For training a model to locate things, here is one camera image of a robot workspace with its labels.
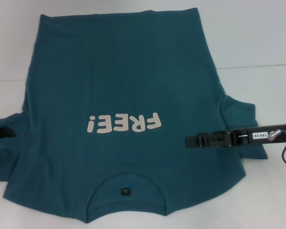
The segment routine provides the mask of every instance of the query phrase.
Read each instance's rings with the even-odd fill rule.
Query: folded t-shirt
[[[242,157],[267,158],[184,138],[256,125],[253,104],[225,95],[196,8],[41,15],[23,112],[0,120],[17,134],[0,139],[4,197],[84,222],[168,215],[230,189]]]

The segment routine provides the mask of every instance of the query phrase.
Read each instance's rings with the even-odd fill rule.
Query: white surface
[[[217,67],[286,64],[286,0],[0,0],[0,81],[25,79],[41,13],[49,16],[198,7]],[[226,93],[256,104],[260,125],[286,123],[286,66],[218,70]],[[0,82],[0,118],[21,111],[25,80]],[[2,198],[0,229],[286,229],[284,144],[243,160],[247,176],[221,196],[167,217],[119,212],[86,225]]]
[[[0,80],[26,79],[41,14],[194,7],[217,68],[286,64],[286,0],[0,0]]]

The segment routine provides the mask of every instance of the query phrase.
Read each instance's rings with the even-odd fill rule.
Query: clothing label
[[[263,139],[268,138],[268,132],[252,133],[253,139]]]
[[[130,188],[128,187],[122,188],[122,196],[130,196]]]

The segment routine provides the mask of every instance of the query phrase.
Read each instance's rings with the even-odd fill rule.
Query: wire
[[[286,146],[285,146],[285,148],[284,148],[283,151],[282,151],[282,160],[283,160],[283,161],[285,162],[285,164],[286,164],[285,151],[286,151]]]

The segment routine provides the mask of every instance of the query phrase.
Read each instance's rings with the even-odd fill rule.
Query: t-shirt
[[[196,8],[41,15],[23,112],[0,120],[17,135],[0,139],[4,198],[86,223],[168,215],[234,186],[242,157],[267,157],[185,137],[256,125],[253,104],[225,95]]]

